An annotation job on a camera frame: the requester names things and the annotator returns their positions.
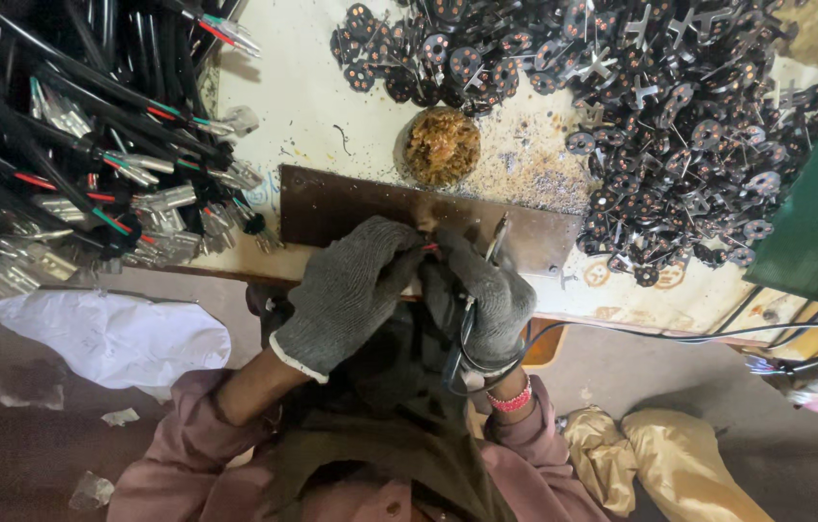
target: paper scrap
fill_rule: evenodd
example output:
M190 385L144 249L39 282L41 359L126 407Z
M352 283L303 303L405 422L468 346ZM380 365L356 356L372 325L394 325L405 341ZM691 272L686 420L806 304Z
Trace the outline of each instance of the paper scrap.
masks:
M77 490L67 506L78 510L99 509L109 504L115 489L112 482L88 471L77 483Z
M126 422L137 421L138 413L134 409L123 409L122 411L112 411L100 417L111 426L124 426Z
M64 386L51 385L40 397L23 398L19 397L14 390L7 389L10 385L4 383L0 377L0 404L7 408L25 408L36 406L45 409L64 409Z

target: metal plate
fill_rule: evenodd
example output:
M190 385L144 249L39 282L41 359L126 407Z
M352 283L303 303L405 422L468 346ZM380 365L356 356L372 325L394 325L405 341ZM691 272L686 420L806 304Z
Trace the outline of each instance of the metal plate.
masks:
M380 215L422 229L444 225L476 237L485 251L503 213L512 221L504 251L519 273L556 278L583 217L482 202L353 177L280 165L280 237L326 247Z

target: hand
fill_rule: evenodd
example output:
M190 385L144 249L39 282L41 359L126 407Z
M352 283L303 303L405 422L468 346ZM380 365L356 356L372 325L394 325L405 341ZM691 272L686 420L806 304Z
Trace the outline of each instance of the hand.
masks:
M516 362L519 333L535 308L534 289L519 274L487 263L470 242L454 232L439 230L437 241L451 274L461 280L467 293L477 298L467 355L484 366L508 368ZM432 265L423 265L419 274L423 298L441 327L448 323L451 314L463 310L461 305L455 305L451 294L448 280L451 274ZM485 375L502 373L470 370Z
M371 217L312 255L289 292L293 317L271 336L281 361L320 383L389 318L422 260L422 236Z

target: wrist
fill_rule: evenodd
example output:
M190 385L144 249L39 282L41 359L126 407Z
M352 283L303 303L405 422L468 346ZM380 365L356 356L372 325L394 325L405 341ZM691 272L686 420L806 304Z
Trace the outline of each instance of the wrist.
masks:
M498 377L487 378L486 384L491 385L496 382ZM496 387L488 392L491 398L490 402L494 405L493 416L500 424L514 424L531 415L534 411L537 402L529 393L529 376L521 368L517 368L515 372L499 383ZM503 406L497 406L496 402L505 403ZM503 411L500 407L509 407L511 410Z
M223 418L241 426L309 380L308 375L281 362L273 350L265 349L235 372L214 398Z

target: workbench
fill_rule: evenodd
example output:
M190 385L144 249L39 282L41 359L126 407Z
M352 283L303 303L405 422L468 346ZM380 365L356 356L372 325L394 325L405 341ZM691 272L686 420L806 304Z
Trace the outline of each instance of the workbench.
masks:
M392 22L402 9L389 0L365 2ZM250 161L264 179L246 193L248 201L276 227L282 212L281 163L345 176L412 187L394 167L394 147L403 127L420 111L399 105L381 83L367 93L351 90L330 52L329 38L344 18L350 0L250 2L240 22L255 35L263 59L223 50L220 55L218 113L250 105L261 126L235 146L235 156ZM799 87L818 82L818 68L778 58L773 76ZM482 158L476 170L444 192L496 203L581 215L589 191L585 159L564 152L563 139L592 112L571 107L568 90L550 96L533 92L519 80L519 94L481 118ZM495 223L483 223L492 230ZM528 224L514 224L513 227ZM235 230L238 246L220 255L199 257L194 273L235 279L302 277L314 248L296 244L264 255L252 238ZM741 280L743 268L731 263L712 270L693 260L683 270L664 270L653 288L642 288L628 274L614 274L606 257L586 257L577 249L555 260L545 274L526 279L537 290L537 315L646 332L705 333L723 322L752 289ZM805 299L765 290L728 327L737 330L790 321ZM740 344L761 344L778 332L750 335Z

